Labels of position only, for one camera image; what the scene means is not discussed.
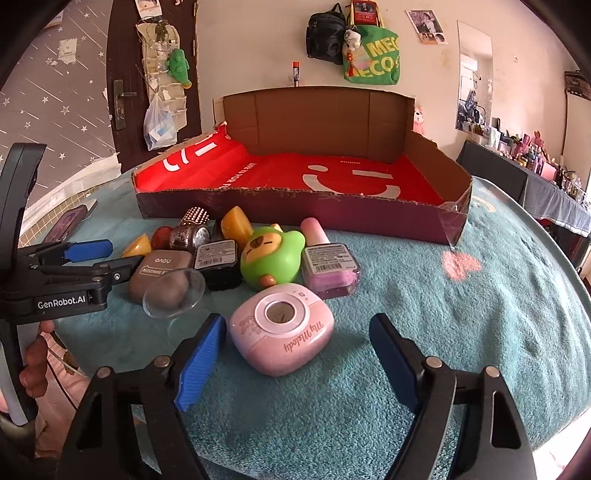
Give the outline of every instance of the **toy nose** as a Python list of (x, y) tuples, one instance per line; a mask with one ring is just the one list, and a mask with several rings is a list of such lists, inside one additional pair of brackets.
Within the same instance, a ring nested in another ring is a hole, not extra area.
[(251, 240), (251, 248), (259, 248), (262, 245), (262, 235), (257, 236), (254, 240)]

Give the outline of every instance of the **human hand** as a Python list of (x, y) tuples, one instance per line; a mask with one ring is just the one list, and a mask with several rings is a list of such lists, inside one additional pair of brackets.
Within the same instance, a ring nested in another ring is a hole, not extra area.
[[(40, 332), (51, 333), (55, 328), (52, 320), (44, 320), (39, 324)], [(47, 342), (42, 336), (37, 337), (25, 350), (24, 363), (26, 367), (19, 375), (22, 386), (30, 397), (42, 397), (47, 391)]]

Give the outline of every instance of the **metal screw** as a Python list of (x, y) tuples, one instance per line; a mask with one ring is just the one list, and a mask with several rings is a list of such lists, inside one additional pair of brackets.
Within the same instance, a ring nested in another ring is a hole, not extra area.
[(111, 369), (109, 367), (100, 367), (96, 371), (96, 376), (99, 378), (107, 378), (111, 374)]
[(170, 365), (170, 357), (168, 355), (159, 355), (154, 359), (154, 365), (158, 368), (165, 368)]
[(493, 367), (492, 365), (486, 367), (484, 371), (489, 377), (492, 378), (499, 378), (501, 376), (501, 372), (499, 372), (499, 369), (497, 367)]
[(426, 362), (431, 368), (441, 368), (443, 365), (443, 362), (436, 356), (428, 356)]

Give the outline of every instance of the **green plush toy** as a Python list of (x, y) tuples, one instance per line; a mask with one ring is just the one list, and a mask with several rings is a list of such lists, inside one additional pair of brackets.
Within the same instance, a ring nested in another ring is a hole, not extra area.
[(183, 88), (191, 88), (189, 80), (189, 63), (184, 56), (182, 48), (175, 48), (168, 57), (166, 65), (173, 78), (183, 84)]
[(283, 232), (277, 224), (257, 228), (240, 257), (244, 280), (257, 290), (294, 281), (305, 245), (301, 232)]

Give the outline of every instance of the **blue gripper pad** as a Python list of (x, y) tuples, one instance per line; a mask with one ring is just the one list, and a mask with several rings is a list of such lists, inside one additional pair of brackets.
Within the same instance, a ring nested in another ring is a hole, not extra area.
[(404, 359), (397, 339), (398, 341), (406, 340), (400, 336), (389, 318), (383, 313), (378, 313), (369, 321), (369, 340), (384, 372), (386, 372), (397, 400), (412, 412), (416, 412), (420, 405), (417, 397), (416, 377)]
[(70, 262), (83, 262), (110, 257), (111, 253), (113, 253), (113, 244), (109, 240), (94, 240), (71, 244), (64, 251), (64, 258)]
[[(178, 346), (173, 358), (175, 365), (182, 368), (178, 373), (178, 380), (175, 379), (178, 390), (174, 404), (179, 410), (187, 411), (192, 404), (198, 402), (225, 340), (226, 320), (221, 315), (212, 313), (195, 337), (183, 340)], [(187, 352), (186, 348), (195, 342), (196, 348)]]

